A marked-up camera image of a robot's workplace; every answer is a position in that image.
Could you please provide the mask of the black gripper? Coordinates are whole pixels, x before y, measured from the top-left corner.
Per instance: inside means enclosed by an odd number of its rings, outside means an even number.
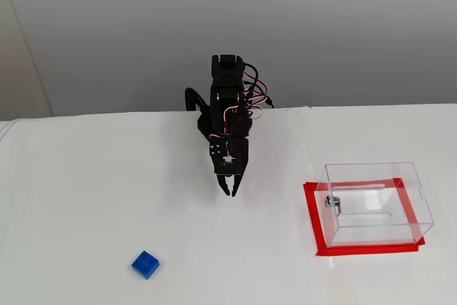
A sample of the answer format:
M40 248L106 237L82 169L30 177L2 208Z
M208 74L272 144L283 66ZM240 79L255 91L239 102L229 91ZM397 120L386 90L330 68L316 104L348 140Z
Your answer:
M209 155L214 173L222 191L235 197L248 163L248 139L227 139L211 137ZM233 176L233 190L230 191L225 176Z

